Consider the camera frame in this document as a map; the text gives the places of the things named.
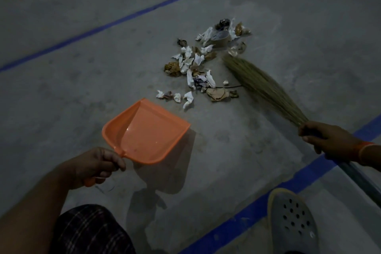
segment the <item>broom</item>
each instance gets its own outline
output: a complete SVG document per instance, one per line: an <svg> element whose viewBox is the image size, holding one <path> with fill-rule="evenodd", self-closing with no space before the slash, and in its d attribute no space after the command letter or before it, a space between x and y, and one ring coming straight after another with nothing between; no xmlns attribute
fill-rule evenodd
<svg viewBox="0 0 381 254"><path fill-rule="evenodd" d="M285 90L266 72L240 57L226 54L222 60L243 87L249 92L268 102L278 113L299 127L308 121ZM323 138L318 131L311 131L309 136ZM334 161L379 207L381 192L353 163Z"/></svg>

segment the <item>human hand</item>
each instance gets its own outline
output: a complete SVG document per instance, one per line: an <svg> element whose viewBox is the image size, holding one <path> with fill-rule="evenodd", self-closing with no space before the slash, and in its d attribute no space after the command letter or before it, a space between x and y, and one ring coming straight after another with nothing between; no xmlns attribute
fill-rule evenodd
<svg viewBox="0 0 381 254"><path fill-rule="evenodd" d="M319 131L323 139L315 136L307 136L311 130ZM321 154L321 151L323 151L329 159L341 161L358 160L354 147L360 144L362 140L356 138L339 126L308 121L299 127L298 134L303 138L303 141L314 146L317 154Z"/></svg>
<svg viewBox="0 0 381 254"><path fill-rule="evenodd" d="M101 147L91 149L57 167L60 173L70 179L70 189L82 187L86 179L95 179L95 183L102 184L105 178L118 169L126 170L124 160L117 153Z"/></svg>

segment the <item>broom bristles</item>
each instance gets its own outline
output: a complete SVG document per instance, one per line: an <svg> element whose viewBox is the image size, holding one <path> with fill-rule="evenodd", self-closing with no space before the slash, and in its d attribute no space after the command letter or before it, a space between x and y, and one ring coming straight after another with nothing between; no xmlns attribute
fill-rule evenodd
<svg viewBox="0 0 381 254"><path fill-rule="evenodd" d="M275 110L295 126L298 127L308 121L284 89L263 70L245 59L229 54L226 54L222 59L241 85L270 103Z"/></svg>

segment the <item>concrete floor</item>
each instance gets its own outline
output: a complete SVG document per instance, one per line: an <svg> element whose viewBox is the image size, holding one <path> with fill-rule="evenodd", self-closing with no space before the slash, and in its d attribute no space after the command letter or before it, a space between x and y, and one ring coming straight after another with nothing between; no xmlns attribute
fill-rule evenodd
<svg viewBox="0 0 381 254"><path fill-rule="evenodd" d="M161 1L0 0L0 66ZM184 78L162 71L178 52L175 39L191 43L221 18L237 17L253 32L245 38L246 58L281 83L308 117L355 131L381 112L380 11L380 0L180 0L0 73L0 182L6 185L0 214L55 165L107 146L102 126L146 97L192 130L163 163L128 162L127 172L104 188L72 191L64 211L102 204L138 253L180 251L316 155L243 89L230 102L195 94L187 112L157 100L156 89L189 90ZM234 83L219 58L208 67L217 84ZM302 195L318 217L326 253L358 253L364 244L369 253L380 252L379 209L339 169ZM248 244L239 237L227 249L266 251L259 239L266 237L263 221L246 235Z"/></svg>

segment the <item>blue floor stripe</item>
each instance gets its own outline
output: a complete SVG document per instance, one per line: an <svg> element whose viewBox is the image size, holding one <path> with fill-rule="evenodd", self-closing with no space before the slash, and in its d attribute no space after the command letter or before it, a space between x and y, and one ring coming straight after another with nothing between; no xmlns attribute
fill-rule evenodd
<svg viewBox="0 0 381 254"><path fill-rule="evenodd" d="M354 135L365 141L374 140L381 135L381 115L364 125ZM333 161L326 160L324 155L321 155L311 164L296 172L292 179L277 185L275 188L286 188L299 193L334 167L336 164ZM215 253L267 215L269 194L270 191L180 253Z"/></svg>
<svg viewBox="0 0 381 254"><path fill-rule="evenodd" d="M118 25L118 24L121 24L123 22L129 21L131 19L135 19L135 18L137 18L139 16L142 16L144 14L147 14L149 12L154 11L155 9L158 9L160 7L164 7L164 6L170 5L170 4L172 4L174 2L177 2L177 1L180 1L180 0L166 0L166 1L163 1L163 2L161 2L159 4L154 5L154 6L150 6L150 7L146 8L146 9L137 11L135 13L132 13L130 15L122 17L122 18L120 18L118 20L115 20L113 22L107 23L105 25L99 26L99 27L94 28L94 29L92 29L90 31L87 31L85 33L82 33L80 35L77 35L77 36L74 36L72 38L69 38L68 40L65 40L65 41L63 41L63 42L61 42L59 44L53 45L52 47L49 47L47 49L41 50L39 52L36 52L34 54L31 54L31 55L28 55L28 56L23 57L21 59L14 60L14 61L12 61L12 62L10 62L8 64L3 65L0 68L0 72L12 69L14 67L17 67L17 66L19 66L21 64L24 64L26 62L29 62L29 61L33 60L33 59L36 59L37 57L40 57L40 56L48 54L48 53L50 53L52 51L61 49L61 48L65 47L65 46L68 46L68 45L70 45L72 43L80 41L80 40L82 40L84 38L87 38L89 36L92 36L94 34L102 32L103 30L106 30L106 29L108 29L110 27L113 27L115 25Z"/></svg>

